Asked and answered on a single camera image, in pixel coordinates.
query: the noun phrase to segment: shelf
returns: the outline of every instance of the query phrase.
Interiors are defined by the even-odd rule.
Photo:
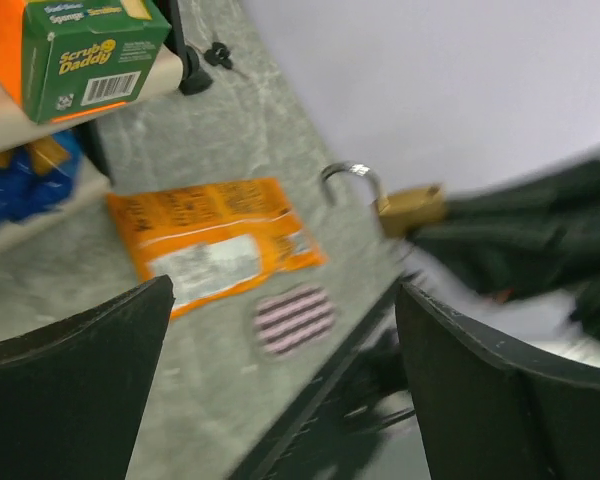
[[[182,68],[180,59],[163,46],[136,102],[176,90],[182,80]],[[36,125],[0,86],[0,152],[112,111],[86,115],[62,123]]]
[[[0,225],[0,253],[97,202],[109,188],[109,179],[98,172],[88,158],[83,158],[73,194],[58,205],[57,211],[36,215],[22,223],[5,222]]]

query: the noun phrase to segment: marble surface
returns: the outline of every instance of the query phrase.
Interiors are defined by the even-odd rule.
[[[335,207],[318,183],[336,161],[258,33],[233,0],[181,0],[189,41],[213,31],[249,79],[205,66],[200,95],[152,99],[98,120],[120,193],[277,177],[330,257],[175,321],[167,334],[131,461],[132,480],[225,478],[401,271],[370,210],[336,177]],[[330,336],[288,360],[254,346],[263,297],[311,281],[337,304]],[[137,284],[106,207],[93,206],[0,257],[0,340],[85,310]]]

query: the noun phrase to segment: green box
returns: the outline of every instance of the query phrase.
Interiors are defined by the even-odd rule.
[[[135,100],[171,26],[151,0],[41,0],[22,29],[22,107],[46,123]]]

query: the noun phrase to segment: pink striped coaster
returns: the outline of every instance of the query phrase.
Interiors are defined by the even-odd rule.
[[[265,352],[285,356],[328,335],[334,310],[322,287],[302,285],[258,303],[256,337]]]

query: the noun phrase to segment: orange bag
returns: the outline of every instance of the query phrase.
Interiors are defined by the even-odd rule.
[[[327,261],[275,178],[107,201],[140,279],[171,277],[172,318]]]

